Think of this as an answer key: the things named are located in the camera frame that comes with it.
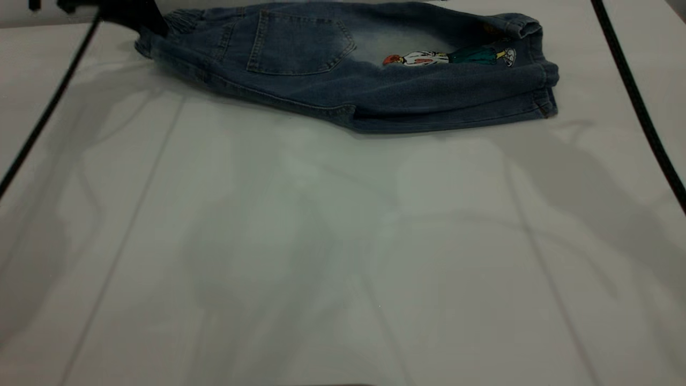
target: cartoon character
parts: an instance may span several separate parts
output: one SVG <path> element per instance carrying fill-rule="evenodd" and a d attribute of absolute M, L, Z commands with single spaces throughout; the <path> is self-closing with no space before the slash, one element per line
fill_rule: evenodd
<path fill-rule="evenodd" d="M 496 52 L 492 47 L 468 47 L 459 49 L 452 54 L 433 51 L 410 52 L 405 56 L 389 55 L 383 61 L 383 65 L 390 63 L 403 63 L 406 66 L 425 66 L 437 63 L 478 63 L 481 65 L 495 65 L 499 59 L 503 59 L 508 67 L 512 67 L 517 59 L 517 51 L 507 48 Z"/>

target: blue denim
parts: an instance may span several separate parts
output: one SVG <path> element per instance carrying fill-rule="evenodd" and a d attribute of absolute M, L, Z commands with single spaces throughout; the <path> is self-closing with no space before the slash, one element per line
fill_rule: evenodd
<path fill-rule="evenodd" d="M 362 133 L 505 124 L 557 113 L 538 21 L 426 3 L 177 10 L 136 49 L 224 95 Z"/>

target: white table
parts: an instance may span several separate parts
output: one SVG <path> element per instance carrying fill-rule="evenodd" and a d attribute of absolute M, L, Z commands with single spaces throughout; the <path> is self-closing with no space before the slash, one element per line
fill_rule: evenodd
<path fill-rule="evenodd" d="M 0 385 L 684 385 L 686 218 L 586 0 L 521 12 L 559 116 L 365 137 L 103 25 L 0 207 Z M 608 8 L 686 177 L 686 25 Z M 87 25 L 0 30 L 0 166 Z"/>

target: denim shorts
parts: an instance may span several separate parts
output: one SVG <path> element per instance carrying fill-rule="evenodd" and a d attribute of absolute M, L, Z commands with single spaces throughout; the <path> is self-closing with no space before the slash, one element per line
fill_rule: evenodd
<path fill-rule="evenodd" d="M 136 49 L 224 95 L 362 133 L 504 124 L 557 113 L 539 22 L 426 3 L 269 3 L 177 10 Z"/>

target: black cord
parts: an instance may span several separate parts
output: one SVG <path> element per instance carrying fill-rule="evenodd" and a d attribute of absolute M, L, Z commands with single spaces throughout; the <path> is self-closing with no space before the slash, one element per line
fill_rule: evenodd
<path fill-rule="evenodd" d="M 0 182 L 0 200 L 2 200 L 3 196 L 7 192 L 7 189 L 10 187 L 12 180 L 14 180 L 16 174 L 19 172 L 19 168 L 21 168 L 21 165 L 24 163 L 26 157 L 28 157 L 29 153 L 31 152 L 31 149 L 34 147 L 36 140 L 38 140 L 38 137 L 45 128 L 45 124 L 50 119 L 52 113 L 55 111 L 57 103 L 60 102 L 62 94 L 64 94 L 64 91 L 67 90 L 67 87 L 69 86 L 69 81 L 71 80 L 71 78 L 74 75 L 74 72 L 76 71 L 76 67 L 78 67 L 81 58 L 83 57 L 84 53 L 86 52 L 86 49 L 88 48 L 88 45 L 91 43 L 91 39 L 93 39 L 93 35 L 95 35 L 95 31 L 97 30 L 97 26 L 100 23 L 100 19 L 100 11 L 98 10 L 97 14 L 95 15 L 95 20 L 93 20 L 93 23 L 91 24 L 91 28 L 88 30 L 88 33 L 86 33 L 86 37 L 84 38 L 83 42 L 81 42 L 79 50 L 76 51 L 76 55 L 74 56 L 74 59 L 72 59 L 71 64 L 69 65 L 69 69 L 62 78 L 62 82 L 55 91 L 55 94 L 52 95 L 50 103 L 48 103 L 47 107 L 45 107 L 45 110 L 43 111 L 43 114 L 40 116 L 38 123 L 34 127 L 29 137 L 26 139 L 26 142 L 24 142 L 24 146 L 21 147 L 19 154 L 14 158 L 14 161 L 12 162 L 10 169 L 8 169 L 8 171 L 5 173 L 5 176 L 2 178 L 2 182 Z"/>
<path fill-rule="evenodd" d="M 646 139 L 650 144 L 652 153 L 655 155 L 657 163 L 662 169 L 662 173 L 667 178 L 676 200 L 681 205 L 681 209 L 686 214 L 686 189 L 684 184 L 681 182 L 679 175 L 676 173 L 669 156 L 665 152 L 664 146 L 662 146 L 662 141 L 655 131 L 655 126 L 652 124 L 650 115 L 648 114 L 648 109 L 646 108 L 646 103 L 641 97 L 641 92 L 639 91 L 634 76 L 631 74 L 631 69 L 629 64 L 626 62 L 624 57 L 624 52 L 622 51 L 622 46 L 619 45 L 619 40 L 617 39 L 617 34 L 615 29 L 610 22 L 610 17 L 605 10 L 605 5 L 602 0 L 591 0 L 593 4 L 593 9 L 595 10 L 595 15 L 598 17 L 600 22 L 600 27 L 602 28 L 603 34 L 605 34 L 605 39 L 607 40 L 607 45 L 610 46 L 610 51 L 612 51 L 612 56 L 615 58 L 615 64 L 619 70 L 619 74 L 622 76 L 622 81 L 624 82 L 624 87 L 626 87 L 626 92 L 629 94 L 631 99 L 631 104 L 634 106 L 636 111 L 636 116 L 639 118 L 641 127 L 643 128 L 643 133 L 646 135 Z"/>

